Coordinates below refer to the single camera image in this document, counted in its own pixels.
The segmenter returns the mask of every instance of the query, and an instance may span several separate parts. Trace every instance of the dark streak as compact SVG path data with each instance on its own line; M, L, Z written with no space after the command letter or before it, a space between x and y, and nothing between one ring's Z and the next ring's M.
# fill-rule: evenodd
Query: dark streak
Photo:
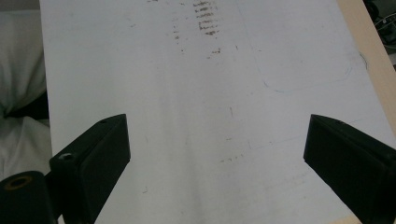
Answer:
M207 20L207 21L200 21L199 23L201 24L201 23L210 23L210 22L213 22L212 20Z
M215 54L220 54L220 53L221 53L221 49L218 49L218 50L213 50L213 51L212 51L212 53L215 53Z
M207 12L205 14L196 16L196 18L211 17L211 16L213 16L213 12Z
M192 4L194 7L201 7L201 6L204 6L204 5L206 5L206 4L208 4L208 5L210 5L210 3L208 3L208 2L200 2L200 3L198 3L198 4Z
M211 26L201 26L201 24L199 24L199 29L200 30L207 30L207 29L214 29L218 27L218 25L211 25Z
M213 35L213 34L215 34L215 33L218 33L219 31L211 31L211 32L206 32L205 34L206 35Z

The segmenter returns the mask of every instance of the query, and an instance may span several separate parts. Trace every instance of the white surface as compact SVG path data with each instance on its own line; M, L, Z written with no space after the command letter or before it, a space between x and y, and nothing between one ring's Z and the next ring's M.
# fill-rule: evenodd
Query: white surface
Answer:
M97 223L328 223L350 212L304 163L310 114L396 146L333 0L41 9L54 152L128 117L132 162Z

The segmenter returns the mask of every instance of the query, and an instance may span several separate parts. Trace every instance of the smudge mark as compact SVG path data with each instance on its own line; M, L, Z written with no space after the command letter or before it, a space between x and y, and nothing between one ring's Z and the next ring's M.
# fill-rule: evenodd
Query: smudge mark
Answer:
M205 34L206 35L213 35L213 34L215 34L215 33L218 33L219 31L211 31L211 32L206 32Z
M201 6L204 6L204 5L210 5L210 3L209 2L206 2L206 1L200 1L198 4L192 4L194 7L201 7Z
M206 12L205 14L201 14L199 16L196 16L196 18L207 18L213 16L213 12Z
M214 53L214 54L220 54L220 53L221 53L221 49L218 48L217 50L213 50L212 53Z

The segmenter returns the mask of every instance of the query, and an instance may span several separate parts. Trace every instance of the white fabric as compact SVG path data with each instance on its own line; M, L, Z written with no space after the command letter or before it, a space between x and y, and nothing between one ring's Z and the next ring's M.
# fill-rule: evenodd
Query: white fabric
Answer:
M49 125L27 117L6 118L45 90L40 12L0 12L0 179L49 170Z

